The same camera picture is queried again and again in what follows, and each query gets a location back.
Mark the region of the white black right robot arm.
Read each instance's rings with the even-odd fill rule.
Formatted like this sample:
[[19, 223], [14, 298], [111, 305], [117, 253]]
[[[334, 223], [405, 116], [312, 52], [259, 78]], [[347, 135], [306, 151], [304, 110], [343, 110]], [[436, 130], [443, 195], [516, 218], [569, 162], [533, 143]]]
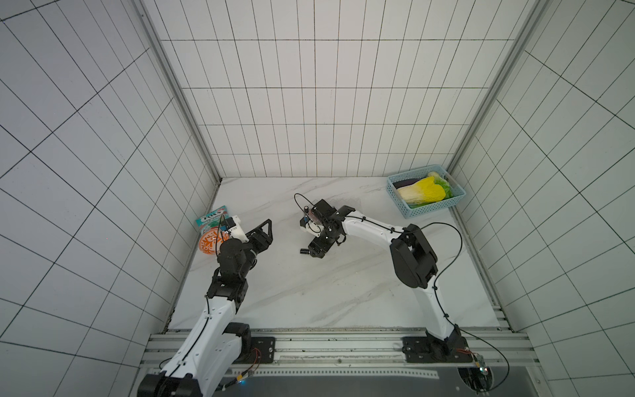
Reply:
[[333, 246], [341, 246], [348, 237], [384, 248], [390, 253], [396, 277], [413, 290], [427, 321], [428, 350], [445, 357], [462, 349], [461, 329], [443, 308], [443, 296], [437, 286], [441, 275], [438, 256], [420, 226], [398, 227], [381, 223], [350, 206], [334, 208], [323, 200], [312, 208], [304, 207], [303, 213], [300, 226], [314, 239], [300, 251], [302, 254], [323, 258]]

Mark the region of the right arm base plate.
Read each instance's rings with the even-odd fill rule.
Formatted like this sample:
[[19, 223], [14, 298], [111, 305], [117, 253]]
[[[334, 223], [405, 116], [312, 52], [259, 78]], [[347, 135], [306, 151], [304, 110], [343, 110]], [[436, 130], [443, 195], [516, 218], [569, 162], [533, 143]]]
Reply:
[[464, 337], [450, 342], [434, 337], [403, 337], [402, 352], [408, 363], [415, 364], [466, 364], [473, 362]]

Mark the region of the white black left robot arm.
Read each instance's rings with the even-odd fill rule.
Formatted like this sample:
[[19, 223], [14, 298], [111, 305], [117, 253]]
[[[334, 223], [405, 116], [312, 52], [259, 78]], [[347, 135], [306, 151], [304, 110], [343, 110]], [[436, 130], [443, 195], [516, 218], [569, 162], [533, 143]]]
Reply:
[[137, 388], [138, 396], [211, 396], [249, 374], [245, 370], [223, 385], [222, 379], [236, 361], [263, 355], [252, 346], [248, 324], [235, 323], [238, 309], [248, 290], [247, 275], [257, 256], [273, 243], [272, 221], [244, 232], [237, 216], [219, 223], [228, 239], [216, 250], [218, 268], [214, 271], [202, 314], [194, 328], [157, 374], [147, 374]]

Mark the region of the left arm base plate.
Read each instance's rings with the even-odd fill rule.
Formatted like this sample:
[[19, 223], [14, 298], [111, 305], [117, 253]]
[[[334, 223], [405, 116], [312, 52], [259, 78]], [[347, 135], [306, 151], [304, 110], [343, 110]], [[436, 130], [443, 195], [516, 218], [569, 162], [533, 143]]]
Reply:
[[271, 364], [274, 362], [276, 339], [274, 337], [253, 337], [241, 347], [234, 364]]

